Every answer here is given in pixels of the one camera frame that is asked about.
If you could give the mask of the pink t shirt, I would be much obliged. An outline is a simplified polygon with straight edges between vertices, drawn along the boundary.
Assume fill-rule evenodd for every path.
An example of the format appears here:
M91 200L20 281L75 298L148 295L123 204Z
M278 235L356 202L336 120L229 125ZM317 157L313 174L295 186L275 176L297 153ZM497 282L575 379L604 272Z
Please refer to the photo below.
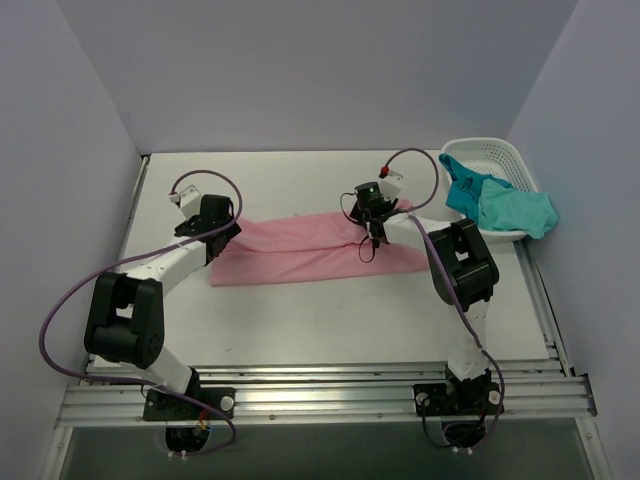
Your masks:
M253 222L212 262L213 287L303 283L429 268L421 249L382 245L375 252L365 231L339 211Z

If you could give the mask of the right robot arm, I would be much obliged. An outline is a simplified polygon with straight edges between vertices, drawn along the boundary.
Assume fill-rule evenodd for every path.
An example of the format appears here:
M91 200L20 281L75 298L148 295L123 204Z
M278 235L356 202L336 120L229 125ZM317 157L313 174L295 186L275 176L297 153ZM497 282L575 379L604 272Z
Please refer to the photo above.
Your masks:
M396 199L384 198L379 182L356 186L354 195L349 219L366 230L373 248L386 244L423 250L435 291L460 321L445 369L447 406L467 412L479 402L482 390L496 399L499 389L492 385L492 357L485 343L499 271L476 224L417 217L400 209Z

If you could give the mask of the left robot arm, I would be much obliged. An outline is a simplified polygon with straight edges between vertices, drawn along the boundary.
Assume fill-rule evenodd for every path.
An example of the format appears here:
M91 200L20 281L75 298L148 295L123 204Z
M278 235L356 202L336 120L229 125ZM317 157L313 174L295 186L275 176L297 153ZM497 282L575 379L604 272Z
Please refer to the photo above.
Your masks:
M164 346L164 297L216 259L241 227L226 196L187 193L178 204L185 220L175 227L169 251L123 273L97 277L84 347L169 389L166 408L179 419L190 419L202 405L199 375Z

